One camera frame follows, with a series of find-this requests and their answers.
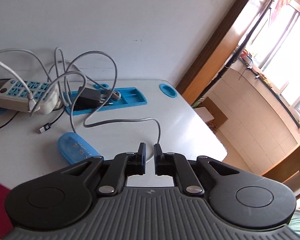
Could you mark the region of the blue glasses case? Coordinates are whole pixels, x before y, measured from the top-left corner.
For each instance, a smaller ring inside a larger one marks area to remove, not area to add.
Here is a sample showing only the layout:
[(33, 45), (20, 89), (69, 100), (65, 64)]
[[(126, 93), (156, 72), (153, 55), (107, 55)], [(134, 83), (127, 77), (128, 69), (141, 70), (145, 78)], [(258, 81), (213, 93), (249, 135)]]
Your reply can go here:
[(80, 135), (74, 132), (63, 134), (57, 141), (60, 154), (70, 163), (75, 164), (92, 157), (102, 158)]

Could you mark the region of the blue round desk grommet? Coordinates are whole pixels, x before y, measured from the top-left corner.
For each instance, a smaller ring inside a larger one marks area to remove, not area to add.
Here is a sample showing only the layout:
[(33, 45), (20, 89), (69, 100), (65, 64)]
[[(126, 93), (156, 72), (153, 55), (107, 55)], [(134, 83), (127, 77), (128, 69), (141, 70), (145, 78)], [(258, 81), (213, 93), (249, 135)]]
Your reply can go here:
[(176, 98), (177, 97), (177, 92), (176, 90), (171, 87), (170, 85), (167, 85), (165, 83), (161, 83), (159, 85), (159, 89), (168, 97), (170, 98)]

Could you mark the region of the black power adapter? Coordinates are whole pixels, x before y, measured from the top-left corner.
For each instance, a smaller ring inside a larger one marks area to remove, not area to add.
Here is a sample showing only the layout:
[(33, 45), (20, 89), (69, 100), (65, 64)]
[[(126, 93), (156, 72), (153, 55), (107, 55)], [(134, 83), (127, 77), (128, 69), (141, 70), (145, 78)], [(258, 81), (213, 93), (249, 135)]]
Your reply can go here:
[(96, 109), (101, 104), (101, 92), (99, 90), (79, 87), (78, 92), (81, 94), (75, 103), (74, 111)]

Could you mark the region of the white blue power strip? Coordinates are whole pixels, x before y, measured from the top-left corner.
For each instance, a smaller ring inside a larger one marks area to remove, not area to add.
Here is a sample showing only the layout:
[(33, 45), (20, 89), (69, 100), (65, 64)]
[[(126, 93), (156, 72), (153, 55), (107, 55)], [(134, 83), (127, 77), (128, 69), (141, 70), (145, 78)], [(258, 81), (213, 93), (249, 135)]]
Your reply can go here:
[[(45, 91), (49, 88), (49, 83), (25, 81), (33, 98), (39, 101)], [(59, 100), (59, 92), (57, 86), (51, 88), (43, 100), (39, 104), (36, 113), (47, 115), (57, 106)], [(27, 90), (23, 85), (15, 79), (10, 79), (0, 88), (0, 107), (4, 109), (19, 111), (26, 113), (28, 111), (29, 101), (27, 98)]]

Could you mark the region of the wooden door frame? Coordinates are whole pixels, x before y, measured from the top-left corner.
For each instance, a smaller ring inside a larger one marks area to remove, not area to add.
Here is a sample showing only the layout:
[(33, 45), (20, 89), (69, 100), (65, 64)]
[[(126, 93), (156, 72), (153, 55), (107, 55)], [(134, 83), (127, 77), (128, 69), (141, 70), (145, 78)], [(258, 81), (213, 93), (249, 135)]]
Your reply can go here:
[(220, 71), (254, 18), (270, 1), (234, 1), (176, 87), (188, 104), (193, 104), (201, 97), (203, 90)]

